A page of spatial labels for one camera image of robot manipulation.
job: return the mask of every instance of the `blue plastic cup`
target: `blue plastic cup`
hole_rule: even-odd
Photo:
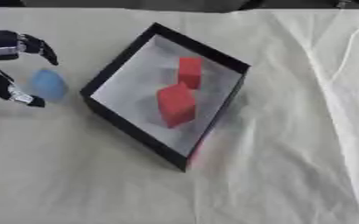
[[[67,94],[67,84],[59,74],[49,69],[37,71],[30,79],[33,93],[49,102],[58,102]]]

